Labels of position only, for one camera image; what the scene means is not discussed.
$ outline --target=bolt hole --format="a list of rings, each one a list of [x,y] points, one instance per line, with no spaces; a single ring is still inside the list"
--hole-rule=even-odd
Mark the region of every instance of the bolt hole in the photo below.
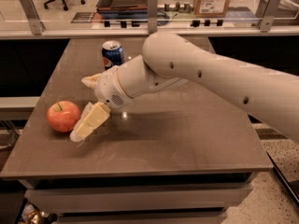
[[[245,96],[244,99],[243,99],[243,104],[246,105],[248,103],[249,103],[249,97]]]

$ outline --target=apple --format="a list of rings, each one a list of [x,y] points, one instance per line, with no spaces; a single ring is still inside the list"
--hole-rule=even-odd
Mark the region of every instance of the apple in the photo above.
[[[69,101],[60,101],[48,109],[47,121],[55,131],[67,133],[74,129],[80,115],[77,105]]]

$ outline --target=table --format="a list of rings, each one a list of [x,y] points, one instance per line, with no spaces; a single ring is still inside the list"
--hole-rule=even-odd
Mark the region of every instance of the table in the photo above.
[[[210,49],[206,38],[186,38]],[[113,39],[127,60],[145,38]],[[60,223],[99,216],[103,223],[221,223],[225,210],[249,195],[254,174],[272,164],[248,116],[203,87],[187,82],[137,97],[83,144],[48,125],[45,114],[57,101],[81,110],[96,102],[80,80],[103,71],[105,41],[69,42],[1,177],[21,181],[26,198],[59,214]]]

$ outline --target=robotic arm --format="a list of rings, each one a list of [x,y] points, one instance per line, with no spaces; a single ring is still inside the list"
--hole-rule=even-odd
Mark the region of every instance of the robotic arm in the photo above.
[[[173,89],[187,80],[299,143],[299,77],[209,53],[165,32],[147,38],[142,56],[82,79],[94,89],[99,103],[84,110],[71,140],[78,142],[88,136],[107,119],[110,108],[128,105],[144,93]],[[105,118],[93,113],[95,106],[102,107]],[[80,129],[83,124],[89,131]]]

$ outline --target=blue can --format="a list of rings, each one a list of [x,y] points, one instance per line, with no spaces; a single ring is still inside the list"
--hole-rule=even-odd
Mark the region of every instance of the blue can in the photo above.
[[[106,70],[113,65],[124,63],[121,42],[115,40],[105,42],[102,47],[102,56]]]

